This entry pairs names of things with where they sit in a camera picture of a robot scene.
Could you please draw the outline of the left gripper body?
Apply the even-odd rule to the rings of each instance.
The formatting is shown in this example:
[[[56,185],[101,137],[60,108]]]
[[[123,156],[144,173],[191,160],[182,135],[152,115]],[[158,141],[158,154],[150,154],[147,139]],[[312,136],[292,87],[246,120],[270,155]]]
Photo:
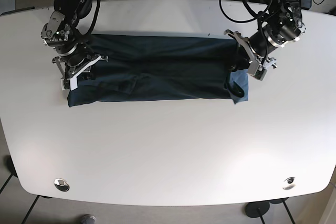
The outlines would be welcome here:
[[[268,69],[269,67],[277,68],[277,60],[274,57],[269,58],[268,56],[266,56],[265,62],[262,63],[262,57],[254,51],[248,37],[243,37],[241,33],[237,31],[231,31],[229,29],[225,30],[224,34],[234,38],[238,42],[238,44],[244,48],[249,56],[249,65],[252,62],[257,62],[266,69]]]

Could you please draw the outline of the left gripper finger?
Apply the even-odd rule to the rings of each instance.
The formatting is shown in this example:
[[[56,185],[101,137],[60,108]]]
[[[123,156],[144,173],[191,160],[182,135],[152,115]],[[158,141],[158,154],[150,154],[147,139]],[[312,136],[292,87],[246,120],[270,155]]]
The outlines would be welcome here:
[[[246,58],[233,58],[229,63],[230,72],[245,70],[249,68],[249,60]]]

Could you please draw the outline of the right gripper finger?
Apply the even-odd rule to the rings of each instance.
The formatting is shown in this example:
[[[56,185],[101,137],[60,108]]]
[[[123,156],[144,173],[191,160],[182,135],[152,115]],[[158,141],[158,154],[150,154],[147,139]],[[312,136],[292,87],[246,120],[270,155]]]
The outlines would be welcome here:
[[[95,67],[94,66],[89,66],[82,72],[82,78],[84,80],[94,80],[94,75],[95,75]]]

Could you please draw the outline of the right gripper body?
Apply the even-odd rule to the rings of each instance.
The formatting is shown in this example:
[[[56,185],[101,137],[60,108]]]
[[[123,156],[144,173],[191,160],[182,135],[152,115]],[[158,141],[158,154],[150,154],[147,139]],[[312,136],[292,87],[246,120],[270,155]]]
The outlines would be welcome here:
[[[52,59],[52,63],[56,64],[59,71],[61,72],[62,78],[69,79],[77,74],[80,70],[82,72],[89,66],[93,66],[100,61],[108,62],[109,57],[100,55],[93,52],[85,52],[84,56],[79,54],[74,54],[66,61],[65,57],[56,56]],[[79,79],[82,79],[82,72],[78,75]]]

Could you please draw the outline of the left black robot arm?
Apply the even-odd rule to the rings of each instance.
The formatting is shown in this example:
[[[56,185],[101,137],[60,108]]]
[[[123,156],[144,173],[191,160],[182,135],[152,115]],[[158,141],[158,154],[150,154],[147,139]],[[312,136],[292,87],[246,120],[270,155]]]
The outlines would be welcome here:
[[[229,71],[246,69],[248,74],[260,80],[269,68],[277,68],[277,60],[270,54],[276,49],[296,42],[305,32],[302,21],[304,0],[241,0],[251,19],[235,20],[236,24],[257,23],[257,32],[243,37],[237,31],[225,33],[237,42],[237,51],[229,63]]]

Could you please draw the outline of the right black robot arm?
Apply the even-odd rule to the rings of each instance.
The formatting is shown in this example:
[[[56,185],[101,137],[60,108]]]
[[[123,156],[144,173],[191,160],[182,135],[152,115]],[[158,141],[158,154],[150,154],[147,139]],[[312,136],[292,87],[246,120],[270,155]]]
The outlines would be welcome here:
[[[97,3],[91,25],[82,34],[77,25],[91,12],[94,1]],[[80,75],[90,80],[92,66],[99,60],[106,59],[94,52],[88,44],[98,19],[100,4],[101,0],[54,0],[54,11],[42,28],[43,43],[58,54],[53,63],[62,74],[61,83],[64,89],[76,89]]]

